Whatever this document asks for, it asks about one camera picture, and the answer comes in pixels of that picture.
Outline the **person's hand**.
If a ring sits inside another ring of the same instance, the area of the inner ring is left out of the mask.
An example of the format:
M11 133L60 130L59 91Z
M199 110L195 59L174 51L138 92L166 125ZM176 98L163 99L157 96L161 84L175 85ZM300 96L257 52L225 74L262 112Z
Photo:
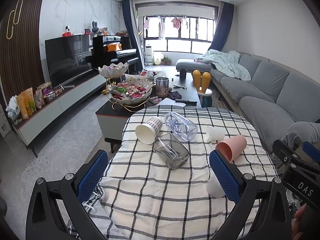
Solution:
M300 226L300 222L301 222L301 219L303 217L303 214L304 214L306 207L307 207L307 204L304 204L295 213L294 220L291 224L292 225L292 240L300 239L300 237L303 234L303 231L301 230L302 227Z

